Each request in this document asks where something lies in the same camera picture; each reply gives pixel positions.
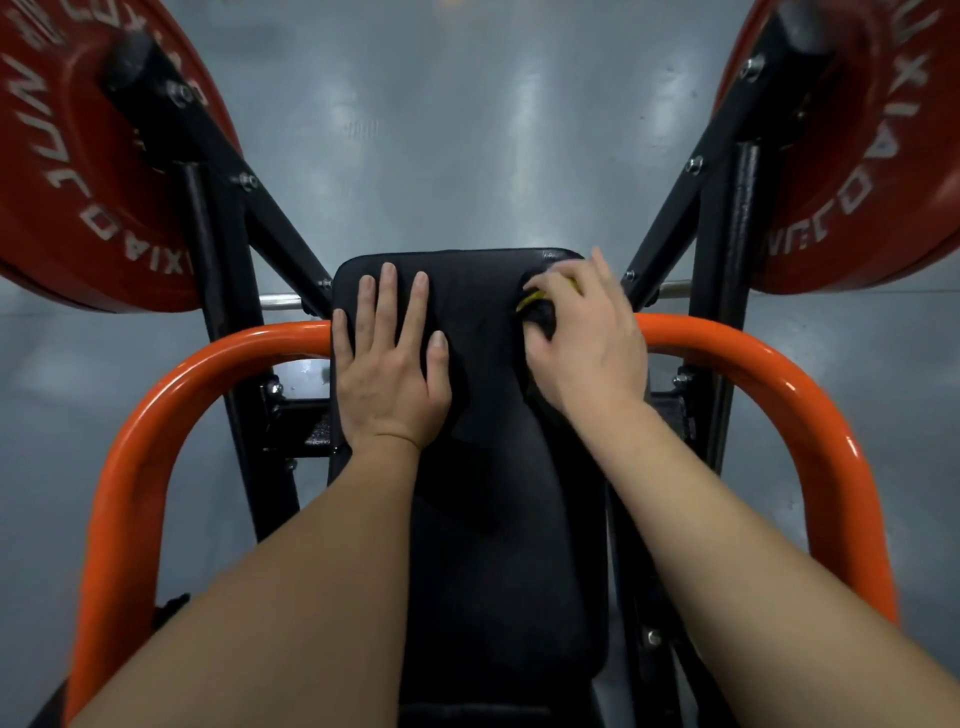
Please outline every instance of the hand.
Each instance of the hand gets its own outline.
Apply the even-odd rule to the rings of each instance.
[[[429,285],[427,275],[417,273],[396,345],[396,267],[392,263],[384,263],[380,272],[375,313],[376,281],[371,276],[360,279],[356,354],[350,348],[347,314],[340,308],[333,312],[337,403],[354,454],[382,442],[381,438],[406,441],[419,452],[444,426],[452,395],[449,352],[442,332],[430,337],[426,378],[420,371]]]
[[[574,279],[578,292],[567,279]],[[553,301],[557,331],[547,341],[536,324],[523,325],[527,365],[548,402],[572,423],[582,412],[643,401],[647,346],[634,310],[598,249],[591,260],[564,260],[534,276]]]

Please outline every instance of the exercise machine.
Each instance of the exercise machine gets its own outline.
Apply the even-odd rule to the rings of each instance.
[[[335,389],[287,400],[272,367],[329,357],[325,319],[334,306],[352,317],[359,278],[391,260],[401,290],[430,274],[454,386],[417,484],[401,722],[602,724],[590,681],[607,659],[612,559],[636,725],[681,724],[674,655],[700,724],[735,724],[622,504],[527,396],[518,281],[576,254],[369,255],[332,277],[243,160],[200,58],[156,0],[17,0],[6,19],[0,272],[93,310],[199,307],[211,340],[108,454],[65,719],[178,606],[157,618],[164,498],[210,404],[225,399],[258,540],[299,510],[291,459],[329,457],[331,478],[345,466]],[[756,400],[796,464],[811,554],[891,620],[882,515],[853,434],[808,376],[740,329],[751,288],[877,285],[960,244],[958,27],[945,0],[759,0],[713,118],[623,276],[642,311],[696,240],[689,315],[637,314],[652,351],[684,359],[652,403],[719,472],[733,386]],[[316,320],[264,326],[251,248]],[[451,473],[456,492],[443,487]]]

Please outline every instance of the forearm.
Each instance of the forearm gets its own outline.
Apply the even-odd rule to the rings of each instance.
[[[940,726],[952,678],[727,489],[647,405],[577,420],[745,726]]]
[[[354,455],[73,726],[396,726],[418,460],[389,440]]]

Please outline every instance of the person's left hand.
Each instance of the person's left hand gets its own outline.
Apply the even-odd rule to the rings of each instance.
[[[452,394],[446,337],[435,331],[426,353],[426,378],[420,371],[420,345],[426,322],[429,280],[414,278],[406,319],[396,340],[396,267],[384,263],[374,312],[376,281],[360,279],[357,294],[356,353],[350,347],[347,314],[333,312],[333,351],[337,368],[340,422],[354,454],[380,438],[406,441],[418,451],[444,426]]]

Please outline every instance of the black metal frame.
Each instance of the black metal frame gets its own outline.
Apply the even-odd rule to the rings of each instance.
[[[656,298],[696,236],[690,315],[743,327],[772,208],[774,153],[795,132],[797,112],[829,58],[812,3],[782,0],[624,277],[635,309]],[[171,177],[210,340],[264,323],[250,247],[300,295],[304,310],[328,317],[330,275],[158,46],[146,35],[128,35],[101,86],[139,129],[152,164]],[[653,402],[719,472],[732,388],[686,364],[675,381],[674,392]],[[225,397],[258,540],[299,509],[289,459],[330,452],[328,400],[285,400],[281,393],[266,371]],[[696,693],[700,724],[734,725],[613,493],[610,511],[636,725],[681,725],[674,653]]]

